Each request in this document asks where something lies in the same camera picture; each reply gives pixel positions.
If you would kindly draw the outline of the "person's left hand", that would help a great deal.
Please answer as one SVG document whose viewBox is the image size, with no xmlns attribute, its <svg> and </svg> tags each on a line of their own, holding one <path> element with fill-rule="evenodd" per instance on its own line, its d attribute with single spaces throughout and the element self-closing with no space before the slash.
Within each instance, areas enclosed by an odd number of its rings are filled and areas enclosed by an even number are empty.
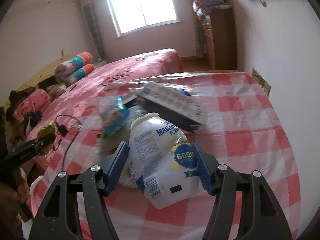
<svg viewBox="0 0 320 240">
<path fill-rule="evenodd" d="M 15 207 L 16 204 L 25 204 L 27 207 L 30 207 L 31 199 L 27 176 L 22 168 L 20 168 L 19 179 L 20 183 L 17 187 L 17 191 L 8 185 L 1 184 L 1 211 L 4 212 L 4 217 L 10 222 L 15 221 L 18 215 Z"/>
</svg>

